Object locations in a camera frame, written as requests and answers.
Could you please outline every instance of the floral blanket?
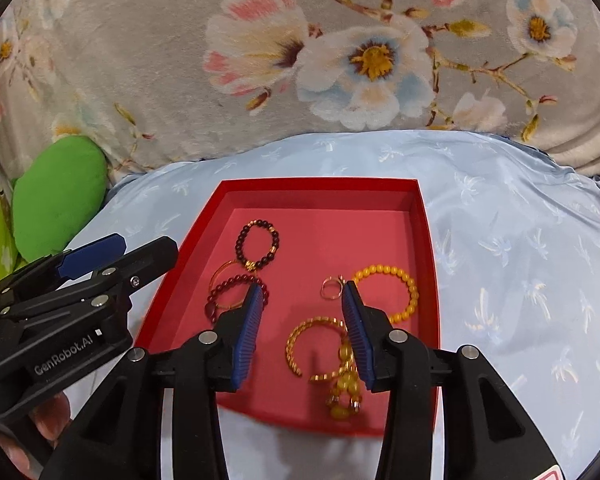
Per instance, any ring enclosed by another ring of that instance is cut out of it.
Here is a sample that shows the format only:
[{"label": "floral blanket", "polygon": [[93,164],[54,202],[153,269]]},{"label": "floral blanket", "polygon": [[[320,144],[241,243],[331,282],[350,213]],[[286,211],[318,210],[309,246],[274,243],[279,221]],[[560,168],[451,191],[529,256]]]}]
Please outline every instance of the floral blanket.
[{"label": "floral blanket", "polygon": [[305,132],[495,132],[600,173],[591,0],[14,0],[0,161],[61,136],[119,180]]}]

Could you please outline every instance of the light blue fabric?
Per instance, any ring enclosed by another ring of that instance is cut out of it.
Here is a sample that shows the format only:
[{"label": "light blue fabric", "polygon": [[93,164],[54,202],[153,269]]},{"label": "light blue fabric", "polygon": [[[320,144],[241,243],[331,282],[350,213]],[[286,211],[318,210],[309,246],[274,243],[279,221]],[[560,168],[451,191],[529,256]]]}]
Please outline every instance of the light blue fabric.
[{"label": "light blue fabric", "polygon": [[[180,243],[221,180],[284,176],[419,180],[434,243],[442,348],[479,346],[566,477],[576,479],[600,449],[600,189],[542,153],[466,132],[292,137],[138,178],[72,247],[113,232],[126,238],[128,250],[161,235]],[[156,288],[133,296],[134,332]],[[74,408],[106,371],[71,389]],[[232,479],[374,476],[376,439],[296,433],[228,412],[221,421]],[[436,480],[441,430],[438,424]]]}]

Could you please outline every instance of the beaded bracelet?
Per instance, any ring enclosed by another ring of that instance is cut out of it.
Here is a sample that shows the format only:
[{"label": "beaded bracelet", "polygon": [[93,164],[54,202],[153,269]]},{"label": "beaded bracelet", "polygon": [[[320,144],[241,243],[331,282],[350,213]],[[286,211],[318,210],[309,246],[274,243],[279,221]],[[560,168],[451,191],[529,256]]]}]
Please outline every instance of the beaded bracelet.
[{"label": "beaded bracelet", "polygon": [[265,285],[257,276],[239,274],[238,276],[224,280],[224,282],[216,286],[216,288],[211,291],[209,297],[206,298],[205,314],[211,323],[215,323],[218,320],[218,302],[216,301],[218,296],[222,292],[229,290],[233,286],[240,285],[241,283],[257,283],[260,285],[262,288],[262,305],[267,306],[267,303],[269,303],[269,291],[267,290],[267,285]]},{"label": "beaded bracelet", "polygon": [[[269,248],[269,252],[265,254],[261,259],[257,262],[252,262],[251,260],[247,260],[244,257],[244,253],[242,251],[242,245],[244,244],[244,240],[249,234],[249,231],[253,226],[262,227],[271,233],[272,243]],[[273,261],[273,258],[276,256],[276,251],[280,248],[280,235],[276,228],[273,227],[273,224],[267,222],[266,220],[251,220],[247,225],[242,228],[240,234],[238,235],[238,239],[235,241],[235,256],[236,259],[243,264],[244,268],[253,272],[255,269],[262,269],[269,262]]]},{"label": "beaded bracelet", "polygon": [[415,280],[411,276],[409,276],[404,270],[399,269],[395,266],[391,267],[388,265],[372,265],[365,267],[364,269],[356,272],[353,275],[352,280],[357,285],[361,280],[372,274],[389,274],[392,276],[397,276],[404,282],[404,284],[409,289],[409,304],[403,312],[396,312],[395,314],[391,314],[389,316],[389,322],[399,323],[401,321],[406,321],[407,319],[409,319],[409,316],[411,316],[416,311],[416,307],[418,306],[418,298],[420,297],[420,293],[418,292],[418,287],[416,286]]}]

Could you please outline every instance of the yellow beaded bracelet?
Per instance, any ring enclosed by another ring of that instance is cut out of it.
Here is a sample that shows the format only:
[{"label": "yellow beaded bracelet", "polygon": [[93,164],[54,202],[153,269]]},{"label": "yellow beaded bracelet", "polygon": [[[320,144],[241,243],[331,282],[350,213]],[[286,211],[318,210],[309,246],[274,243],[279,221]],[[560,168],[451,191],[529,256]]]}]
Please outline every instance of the yellow beaded bracelet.
[{"label": "yellow beaded bracelet", "polygon": [[389,322],[400,323],[401,321],[406,321],[407,319],[409,319],[409,317],[416,311],[416,307],[418,306],[418,298],[420,297],[415,280],[406,272],[404,272],[403,269],[400,269],[395,266],[391,267],[388,265],[372,265],[365,267],[364,269],[356,272],[353,275],[352,280],[357,285],[361,280],[364,280],[372,274],[390,274],[392,276],[397,276],[404,282],[404,284],[409,289],[409,304],[403,312],[396,312],[395,314],[391,314],[389,316]]}]

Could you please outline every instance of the dark red beaded bracelet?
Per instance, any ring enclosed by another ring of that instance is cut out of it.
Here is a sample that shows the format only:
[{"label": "dark red beaded bracelet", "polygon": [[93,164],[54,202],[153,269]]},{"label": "dark red beaded bracelet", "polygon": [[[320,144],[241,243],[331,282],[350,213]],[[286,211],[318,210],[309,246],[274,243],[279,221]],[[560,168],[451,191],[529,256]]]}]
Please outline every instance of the dark red beaded bracelet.
[{"label": "dark red beaded bracelet", "polygon": [[[265,254],[261,259],[257,262],[252,262],[251,260],[247,260],[244,257],[244,253],[242,252],[242,245],[249,234],[249,231],[253,226],[262,227],[271,233],[271,247],[269,248],[269,252]],[[267,222],[266,220],[251,220],[247,225],[242,228],[240,234],[238,235],[238,239],[235,241],[235,257],[236,259],[244,266],[245,269],[253,272],[255,269],[261,269],[269,262],[273,261],[273,258],[276,256],[276,251],[280,248],[280,234],[276,231],[276,228],[273,227],[273,224]]]},{"label": "dark red beaded bracelet", "polygon": [[262,305],[267,306],[267,303],[269,303],[269,291],[267,290],[267,285],[265,285],[257,276],[239,274],[238,276],[224,280],[224,282],[216,286],[216,288],[211,291],[209,297],[206,298],[205,314],[211,323],[215,323],[218,320],[218,310],[222,310],[222,308],[218,307],[218,296],[224,291],[229,290],[233,286],[240,285],[241,283],[257,283],[260,285],[262,288]]}]

